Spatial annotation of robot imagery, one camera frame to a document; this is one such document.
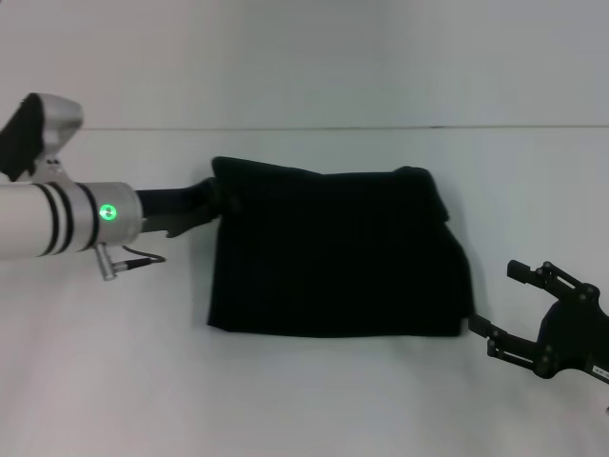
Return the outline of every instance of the black stripe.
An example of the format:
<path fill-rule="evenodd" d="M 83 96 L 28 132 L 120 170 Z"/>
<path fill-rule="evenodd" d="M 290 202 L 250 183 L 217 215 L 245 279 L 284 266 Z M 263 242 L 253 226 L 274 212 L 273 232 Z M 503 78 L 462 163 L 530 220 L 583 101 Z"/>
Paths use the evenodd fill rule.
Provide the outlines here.
<path fill-rule="evenodd" d="M 49 190 L 47 188 L 45 188 L 42 184 L 34 183 L 32 185 L 36 186 L 40 190 L 42 190 L 42 192 L 47 197 L 47 200 L 49 200 L 50 215 L 51 215 L 51 219 L 53 222 L 53 228 L 50 233 L 49 245 L 47 246 L 47 249 L 45 249 L 45 251 L 38 256 L 38 257 L 42 257 L 43 255 L 49 254 L 49 252 L 51 252 L 53 250 L 53 248 L 55 248 L 55 244 L 57 243 L 57 236 L 59 235 L 59 214 L 57 213 L 57 205 L 55 205 L 55 199 L 50 194 Z"/>
<path fill-rule="evenodd" d="M 70 204 L 69 198 L 64 192 L 64 190 L 61 189 L 61 187 L 57 183 L 48 183 L 48 185 L 57 190 L 57 193 L 59 193 L 59 197 L 61 198 L 61 202 L 66 208 L 66 239 L 64 240 L 64 244 L 62 245 L 62 247 L 57 252 L 55 252 L 55 254 L 61 254 L 68 248 L 69 244 L 72 241 L 72 235 L 74 234 L 74 217 L 72 216 L 72 205 Z"/>
<path fill-rule="evenodd" d="M 97 234 L 99 233 L 99 217 L 97 217 L 97 202 L 95 201 L 95 196 L 93 195 L 93 192 L 91 192 L 91 189 L 80 183 L 76 183 L 76 186 L 82 189 L 87 196 L 88 202 L 91 204 L 91 211 L 93 212 L 93 230 L 91 231 L 91 237 L 88 239 L 87 245 L 80 249 L 82 252 L 83 250 L 91 248 L 97 241 Z"/>

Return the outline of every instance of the white label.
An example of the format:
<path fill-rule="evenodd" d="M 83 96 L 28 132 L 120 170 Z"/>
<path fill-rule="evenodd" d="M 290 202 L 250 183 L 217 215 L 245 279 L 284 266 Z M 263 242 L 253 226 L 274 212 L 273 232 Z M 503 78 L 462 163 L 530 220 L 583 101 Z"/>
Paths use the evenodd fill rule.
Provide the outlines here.
<path fill-rule="evenodd" d="M 596 365 L 592 366 L 592 372 L 602 376 L 603 378 L 609 379 L 609 371 L 605 371 L 604 369 L 599 368 Z"/>

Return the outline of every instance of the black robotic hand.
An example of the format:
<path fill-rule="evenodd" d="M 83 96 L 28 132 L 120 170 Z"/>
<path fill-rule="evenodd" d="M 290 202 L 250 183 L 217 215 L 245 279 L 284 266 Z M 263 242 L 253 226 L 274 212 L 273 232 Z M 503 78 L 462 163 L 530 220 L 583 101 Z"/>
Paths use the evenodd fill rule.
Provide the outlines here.
<path fill-rule="evenodd" d="M 507 275 L 542 288 L 559 300 L 541 321 L 537 342 L 510 335 L 474 315 L 469 329 L 487 341 L 487 353 L 550 379 L 564 369 L 579 369 L 609 384 L 609 317 L 600 309 L 600 291 L 545 262 L 532 271 L 512 260 Z"/>

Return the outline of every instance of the green led light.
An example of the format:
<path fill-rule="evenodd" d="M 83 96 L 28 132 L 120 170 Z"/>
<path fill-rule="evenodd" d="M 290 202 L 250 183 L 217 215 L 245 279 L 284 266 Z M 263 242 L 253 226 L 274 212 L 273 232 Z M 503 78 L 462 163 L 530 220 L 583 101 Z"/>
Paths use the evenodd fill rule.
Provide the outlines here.
<path fill-rule="evenodd" d="M 113 205 L 102 205 L 99 208 L 99 215 L 102 216 L 102 219 L 112 221 L 116 219 L 118 212 L 116 212 L 116 208 Z"/>

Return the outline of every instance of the black cloth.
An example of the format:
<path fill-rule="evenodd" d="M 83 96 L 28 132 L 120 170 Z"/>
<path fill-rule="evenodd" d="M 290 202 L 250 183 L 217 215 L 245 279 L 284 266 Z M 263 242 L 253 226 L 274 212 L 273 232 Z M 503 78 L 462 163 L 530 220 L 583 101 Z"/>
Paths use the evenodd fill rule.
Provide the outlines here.
<path fill-rule="evenodd" d="M 217 157 L 208 324 L 290 336 L 457 336 L 469 266 L 425 169 L 323 175 Z"/>

